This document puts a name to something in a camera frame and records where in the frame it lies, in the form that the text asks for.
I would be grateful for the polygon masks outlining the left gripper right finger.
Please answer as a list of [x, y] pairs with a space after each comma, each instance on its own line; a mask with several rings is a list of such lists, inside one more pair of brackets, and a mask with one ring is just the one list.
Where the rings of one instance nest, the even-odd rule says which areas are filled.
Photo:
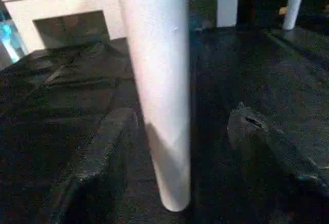
[[240, 102], [227, 135], [255, 223], [328, 223], [328, 179], [267, 117]]

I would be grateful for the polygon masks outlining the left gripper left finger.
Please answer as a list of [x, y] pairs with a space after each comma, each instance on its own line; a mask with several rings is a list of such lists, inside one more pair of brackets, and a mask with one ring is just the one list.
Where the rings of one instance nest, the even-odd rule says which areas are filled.
[[137, 116], [130, 108], [116, 109], [103, 118], [60, 198], [59, 223], [116, 221], [137, 131]]

